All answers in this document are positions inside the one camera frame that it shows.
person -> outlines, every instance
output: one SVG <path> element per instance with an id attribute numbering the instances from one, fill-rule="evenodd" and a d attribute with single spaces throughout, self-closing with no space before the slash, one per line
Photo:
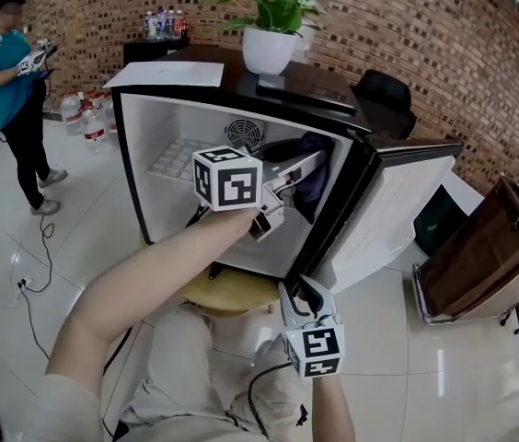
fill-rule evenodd
<path id="1" fill-rule="evenodd" d="M 257 213 L 246 209 L 209 215 L 90 284 L 60 329 L 23 440 L 101 441 L 98 395 L 113 341 L 245 235 Z M 266 440 L 248 404 L 247 388 L 229 411 L 223 410 L 210 377 L 211 350 L 209 329 L 192 308 L 182 305 L 159 321 L 147 375 L 121 416 L 128 428 L 122 442 Z M 279 338 L 259 358 L 250 378 L 285 361 Z M 289 366 L 254 385 L 252 400 L 270 441 L 290 440 L 303 402 L 303 382 Z M 312 414 L 315 442 L 355 441 L 338 376 L 313 379 Z"/>
<path id="2" fill-rule="evenodd" d="M 0 0 L 0 131 L 17 160 L 18 183 L 30 203 L 31 213 L 52 215 L 61 205 L 39 192 L 36 175 L 44 189 L 65 179 L 67 172 L 49 167 L 42 144 L 46 89 L 39 78 L 39 67 L 29 61 L 30 46 L 17 30 L 24 3 L 25 0 Z"/>

white t-shirt sleeve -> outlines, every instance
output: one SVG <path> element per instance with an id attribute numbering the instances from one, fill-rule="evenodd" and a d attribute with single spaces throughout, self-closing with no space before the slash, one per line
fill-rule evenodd
<path id="1" fill-rule="evenodd" d="M 43 377 L 37 400 L 27 413 L 22 440 L 102 442 L 98 398 L 68 377 Z"/>

mini fridge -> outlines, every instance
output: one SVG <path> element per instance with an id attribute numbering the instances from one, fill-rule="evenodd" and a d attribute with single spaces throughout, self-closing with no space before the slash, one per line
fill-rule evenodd
<path id="1" fill-rule="evenodd" d="M 184 228 L 199 205 L 193 151 L 242 141 L 258 147 L 307 132 L 333 141 L 314 224 L 284 197 L 281 227 L 262 242 L 247 235 L 219 260 L 289 286 L 304 273 L 339 292 L 392 262 L 415 237 L 413 220 L 462 148 L 453 140 L 398 140 L 384 107 L 381 119 L 390 122 L 374 131 L 343 77 L 313 66 L 290 63 L 283 73 L 287 85 L 312 97 L 306 102 L 259 92 L 258 76 L 238 51 L 192 45 L 162 60 L 225 68 L 220 87 L 112 89 L 126 176 L 149 244 Z M 353 105 L 355 112 L 322 99 Z"/>

teal t-shirt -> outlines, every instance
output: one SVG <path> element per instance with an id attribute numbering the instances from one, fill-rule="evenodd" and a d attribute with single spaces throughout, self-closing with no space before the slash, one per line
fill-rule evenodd
<path id="1" fill-rule="evenodd" d="M 0 44 L 0 70 L 15 67 L 23 57 L 30 54 L 30 45 L 18 31 L 2 34 Z M 20 76 L 0 87 L 0 129 L 14 118 L 32 92 L 32 85 L 39 72 Z"/>

beige pants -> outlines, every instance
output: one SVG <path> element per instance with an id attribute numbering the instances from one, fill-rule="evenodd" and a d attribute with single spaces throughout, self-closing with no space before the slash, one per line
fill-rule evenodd
<path id="1" fill-rule="evenodd" d="M 139 384 L 121 420 L 133 429 L 189 415 L 226 421 L 261 435 L 248 405 L 248 384 L 259 372 L 288 360 L 283 339 L 278 338 L 256 362 L 227 413 L 211 380 L 208 357 L 212 349 L 213 338 L 200 314 L 180 307 L 165 316 L 156 325 L 147 377 Z M 292 366 L 264 375 L 254 383 L 252 400 L 270 441 L 289 442 L 304 396 L 305 385 Z M 185 431 L 188 419 L 183 419 Z"/>

